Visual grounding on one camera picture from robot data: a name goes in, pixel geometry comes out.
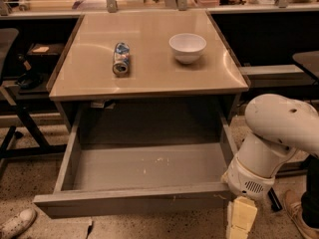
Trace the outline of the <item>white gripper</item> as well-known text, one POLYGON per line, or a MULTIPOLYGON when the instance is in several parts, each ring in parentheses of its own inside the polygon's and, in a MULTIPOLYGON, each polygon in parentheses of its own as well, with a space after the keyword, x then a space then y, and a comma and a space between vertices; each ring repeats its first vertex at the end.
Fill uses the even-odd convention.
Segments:
POLYGON ((253 200, 263 199, 275 178, 261 177, 249 171, 236 156, 221 176, 221 181, 238 196, 227 206, 226 239, 247 239, 257 214, 253 200))

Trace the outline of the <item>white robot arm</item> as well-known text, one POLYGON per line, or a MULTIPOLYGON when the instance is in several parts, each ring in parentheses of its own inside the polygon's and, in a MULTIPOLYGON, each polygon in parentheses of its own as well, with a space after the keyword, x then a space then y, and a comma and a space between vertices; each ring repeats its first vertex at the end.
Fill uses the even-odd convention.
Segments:
POLYGON ((302 150, 319 155, 319 115, 309 104, 265 94, 245 109, 250 128, 222 180, 236 195, 227 207, 226 239, 247 239, 255 221, 255 203, 273 187, 279 169, 302 150))

